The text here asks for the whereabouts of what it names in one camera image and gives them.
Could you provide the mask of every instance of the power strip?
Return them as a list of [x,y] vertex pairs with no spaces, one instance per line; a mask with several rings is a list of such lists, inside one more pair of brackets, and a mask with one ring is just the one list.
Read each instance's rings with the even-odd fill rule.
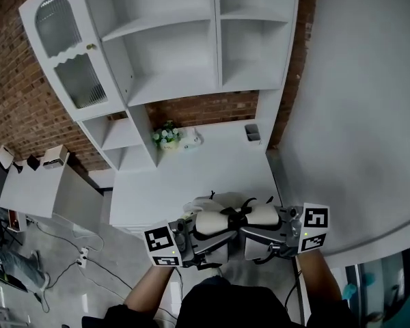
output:
[[81,257],[76,260],[79,267],[84,269],[87,266],[88,248],[81,248]]

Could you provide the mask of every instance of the white desk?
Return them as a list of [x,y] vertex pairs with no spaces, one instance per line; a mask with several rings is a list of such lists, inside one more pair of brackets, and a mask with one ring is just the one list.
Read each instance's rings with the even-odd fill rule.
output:
[[103,196],[69,165],[36,171],[26,161],[19,174],[11,165],[1,192],[0,207],[32,215],[42,223],[59,223],[68,228],[99,231]]
[[117,173],[110,224],[137,233],[158,221],[176,220],[186,203],[211,191],[244,193],[264,203],[273,196],[279,205],[264,148],[247,143],[247,123],[199,126],[204,143],[196,150],[163,154],[150,172]]

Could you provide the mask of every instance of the gray floor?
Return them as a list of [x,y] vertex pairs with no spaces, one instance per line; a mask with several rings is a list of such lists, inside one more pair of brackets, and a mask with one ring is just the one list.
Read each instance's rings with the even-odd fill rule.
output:
[[[46,226],[42,228],[47,232],[67,238],[79,247],[86,245],[96,249],[101,247],[101,241],[97,237],[74,239],[70,230],[60,226],[55,229]],[[89,258],[98,261],[129,285],[134,286],[150,266],[143,242],[106,224],[102,224],[100,235],[105,240],[105,247],[101,252],[90,251]],[[53,280],[78,257],[74,247],[62,240],[47,236],[34,225],[30,225],[25,234],[24,246],[19,252],[29,256],[33,249],[39,250],[44,270],[50,273]],[[253,262],[231,262],[223,266],[222,270],[225,278],[233,284],[269,287],[281,302],[285,301],[295,282],[291,261],[277,258],[260,266]],[[88,278],[108,287],[123,298],[129,292],[129,289],[118,279],[95,264],[88,263],[87,268],[82,272]],[[184,296],[194,285],[208,277],[206,271],[198,271],[196,268],[180,269],[180,272],[184,282]],[[179,282],[176,272],[172,275],[171,282]],[[31,293],[23,293],[0,284],[0,305],[2,298],[5,306],[11,309],[15,317],[30,322],[29,326],[36,328],[60,328],[61,325],[79,328],[82,316],[103,317],[107,308],[122,302],[116,295],[85,279],[76,265],[73,265],[59,279],[53,289],[46,291],[46,300],[51,309],[48,314],[42,311],[40,304]],[[169,296],[165,297],[161,306],[170,310],[169,302]],[[296,290],[290,298],[288,313],[294,322],[300,323]],[[171,320],[165,312],[159,311],[157,315],[160,318]],[[158,321],[158,324],[161,327],[173,327],[163,321]]]

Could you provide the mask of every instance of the black sleeve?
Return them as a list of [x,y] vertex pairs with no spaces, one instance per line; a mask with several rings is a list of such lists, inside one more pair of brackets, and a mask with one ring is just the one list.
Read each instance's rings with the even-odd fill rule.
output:
[[349,309],[346,300],[325,304],[322,308],[312,312],[307,323],[308,328],[358,328],[358,326],[357,319]]
[[152,317],[130,310],[126,305],[118,305],[108,309],[103,327],[158,328],[158,325]]

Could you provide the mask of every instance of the small white pot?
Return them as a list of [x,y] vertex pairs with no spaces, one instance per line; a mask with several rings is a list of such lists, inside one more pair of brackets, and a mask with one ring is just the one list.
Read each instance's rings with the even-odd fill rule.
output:
[[159,143],[159,147],[162,150],[177,150],[179,147],[179,141],[172,141],[172,142],[167,142],[167,143]]

